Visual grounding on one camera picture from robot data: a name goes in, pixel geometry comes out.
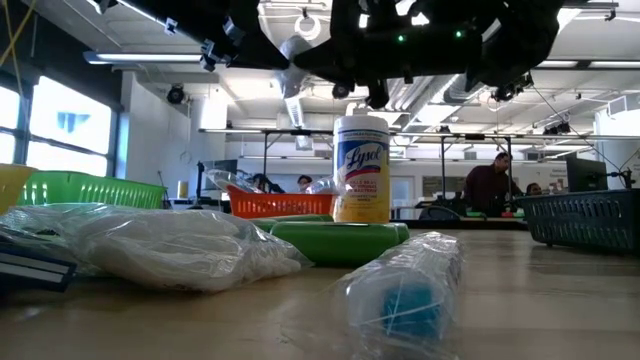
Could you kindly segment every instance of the clear plastic bag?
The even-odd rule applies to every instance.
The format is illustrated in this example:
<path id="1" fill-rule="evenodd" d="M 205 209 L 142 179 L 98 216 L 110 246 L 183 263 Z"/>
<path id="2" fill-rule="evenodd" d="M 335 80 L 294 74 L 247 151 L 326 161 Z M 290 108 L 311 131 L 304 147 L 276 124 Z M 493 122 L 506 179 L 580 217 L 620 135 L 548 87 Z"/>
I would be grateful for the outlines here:
<path id="1" fill-rule="evenodd" d="M 222 191 L 228 191 L 229 186 L 235 186 L 244 192 L 262 194 L 260 189 L 239 178 L 236 174 L 232 174 L 228 171 L 209 170 L 206 174 L 217 187 L 222 189 Z"/>
<path id="2" fill-rule="evenodd" d="M 444 339 L 461 264 L 455 238 L 413 237 L 293 306 L 283 334 L 332 359 L 453 359 Z"/>
<path id="3" fill-rule="evenodd" d="M 76 205 L 50 205 L 58 212 Z M 39 224 L 29 214 L 10 211 L 0 216 L 0 241 L 27 248 L 42 256 L 72 262 L 77 265 L 76 275 L 79 276 L 110 276 L 99 268 L 82 261 L 69 248 L 69 242 L 51 228 Z"/>
<path id="4" fill-rule="evenodd" d="M 251 222 L 209 210 L 78 204 L 15 207 L 9 216 L 54 230 L 78 259 L 153 288 L 216 292 L 311 265 Z"/>
<path id="5" fill-rule="evenodd" d="M 324 177 L 312 182 L 306 189 L 307 194 L 333 194 L 344 195 L 351 187 L 349 184 L 342 186 L 336 184 L 332 176 Z"/>

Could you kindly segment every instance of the lysol wipes container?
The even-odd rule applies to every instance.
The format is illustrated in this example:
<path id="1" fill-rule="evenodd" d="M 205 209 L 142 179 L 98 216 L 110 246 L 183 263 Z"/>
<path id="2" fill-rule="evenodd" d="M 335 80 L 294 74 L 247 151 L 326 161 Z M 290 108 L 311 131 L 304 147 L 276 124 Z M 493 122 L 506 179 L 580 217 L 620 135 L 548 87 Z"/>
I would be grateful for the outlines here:
<path id="1" fill-rule="evenodd" d="M 344 116 L 333 129 L 336 222 L 389 222 L 389 127 L 374 116 Z"/>

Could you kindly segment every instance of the dark shirt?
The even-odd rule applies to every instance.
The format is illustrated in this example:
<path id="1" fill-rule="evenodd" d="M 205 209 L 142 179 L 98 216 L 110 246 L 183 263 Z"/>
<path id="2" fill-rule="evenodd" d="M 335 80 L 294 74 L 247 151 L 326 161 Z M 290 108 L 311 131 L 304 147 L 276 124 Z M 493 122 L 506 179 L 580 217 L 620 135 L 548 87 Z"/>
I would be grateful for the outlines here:
<path id="1" fill-rule="evenodd" d="M 521 194 L 520 188 L 511 181 L 514 195 Z M 509 176 L 505 172 L 496 172 L 493 165 L 476 166 L 467 175 L 464 197 L 476 211 L 489 211 L 503 207 L 509 193 Z"/>

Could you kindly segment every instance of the plastic basket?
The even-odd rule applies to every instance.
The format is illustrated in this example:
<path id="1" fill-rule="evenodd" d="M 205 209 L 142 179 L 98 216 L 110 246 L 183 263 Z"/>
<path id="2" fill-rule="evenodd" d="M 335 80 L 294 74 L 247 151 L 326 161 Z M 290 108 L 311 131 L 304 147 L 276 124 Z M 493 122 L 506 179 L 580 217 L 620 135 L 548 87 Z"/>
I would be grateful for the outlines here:
<path id="1" fill-rule="evenodd" d="M 143 209 L 162 208 L 165 188 L 69 171 L 34 172 L 18 201 L 21 205 L 104 203 Z"/>
<path id="2" fill-rule="evenodd" d="M 0 215 L 16 204 L 24 183 L 35 170 L 28 166 L 0 164 Z"/>
<path id="3" fill-rule="evenodd" d="M 640 253 L 640 190 L 520 199 L 531 236 L 548 245 Z"/>
<path id="4" fill-rule="evenodd" d="M 285 215 L 330 214 L 333 195 L 252 194 L 227 187 L 231 212 L 244 219 Z"/>

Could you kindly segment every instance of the robotic arm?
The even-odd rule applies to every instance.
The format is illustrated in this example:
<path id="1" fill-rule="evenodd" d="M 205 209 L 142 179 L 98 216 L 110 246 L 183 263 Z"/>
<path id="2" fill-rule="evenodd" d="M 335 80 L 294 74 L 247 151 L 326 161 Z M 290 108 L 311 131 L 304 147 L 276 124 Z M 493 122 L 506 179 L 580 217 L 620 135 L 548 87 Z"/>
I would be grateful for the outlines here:
<path id="1" fill-rule="evenodd" d="M 202 66 L 284 70 L 289 60 L 262 33 L 259 0 L 88 0 L 104 12 L 117 3 L 131 7 L 201 44 Z M 331 38 L 298 54 L 295 65 L 335 84 L 333 95 L 344 98 L 356 85 L 367 86 L 372 108 L 386 105 L 386 80 L 415 76 L 466 75 L 465 90 L 479 83 L 508 89 L 545 60 L 565 3 L 588 0 L 416 0 L 409 13 L 398 15 L 399 0 L 334 0 Z M 429 24 L 412 26 L 422 13 Z M 358 26 L 369 15 L 367 27 Z M 500 27 L 483 40 L 495 22 Z"/>

